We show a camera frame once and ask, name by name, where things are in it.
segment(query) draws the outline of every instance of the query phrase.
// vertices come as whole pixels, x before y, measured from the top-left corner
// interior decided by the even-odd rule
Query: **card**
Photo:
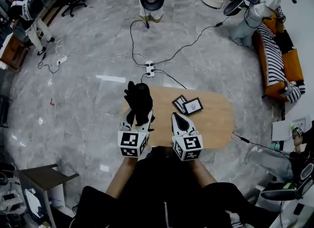
[[[180,95],[172,103],[180,111],[181,114],[186,114],[185,107],[183,105],[186,102],[187,99],[183,95]]]
[[[200,99],[194,98],[190,101],[187,101],[183,104],[186,114],[191,115],[203,109]]]

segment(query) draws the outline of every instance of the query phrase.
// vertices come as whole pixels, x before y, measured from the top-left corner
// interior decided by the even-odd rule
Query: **wooden table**
[[[150,128],[148,144],[153,146],[171,146],[171,114],[178,112],[172,101],[180,95],[189,101],[198,97],[203,110],[191,116],[196,129],[202,135],[205,149],[221,148],[230,143],[234,130],[234,116],[231,103],[221,94],[189,89],[149,86],[153,98],[153,112],[156,119]],[[128,109],[125,101],[122,113]]]
[[[28,50],[29,48],[11,33],[6,37],[0,49],[0,61],[17,70],[23,64]]]

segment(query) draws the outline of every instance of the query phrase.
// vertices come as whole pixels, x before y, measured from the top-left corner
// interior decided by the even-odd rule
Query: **black and white striped blanket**
[[[274,41],[275,34],[262,23],[257,29],[262,38],[267,66],[267,86],[274,85],[280,81],[288,82],[286,79],[282,53]],[[296,102],[305,93],[305,85],[291,83],[289,92],[283,95],[290,103]]]

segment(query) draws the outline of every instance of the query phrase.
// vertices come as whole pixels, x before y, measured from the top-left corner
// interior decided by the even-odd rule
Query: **wall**
[[[306,93],[294,105],[286,103],[286,118],[297,119],[308,114],[314,114],[314,0],[282,1],[282,9],[287,17],[285,27],[298,50],[302,66]]]

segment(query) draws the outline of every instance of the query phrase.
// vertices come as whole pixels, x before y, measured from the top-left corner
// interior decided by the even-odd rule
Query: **zipper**
[[[170,228],[169,226],[169,218],[168,218],[168,206],[167,206],[167,202],[163,202],[164,204],[164,208],[165,208],[165,221],[166,221],[166,227]]]

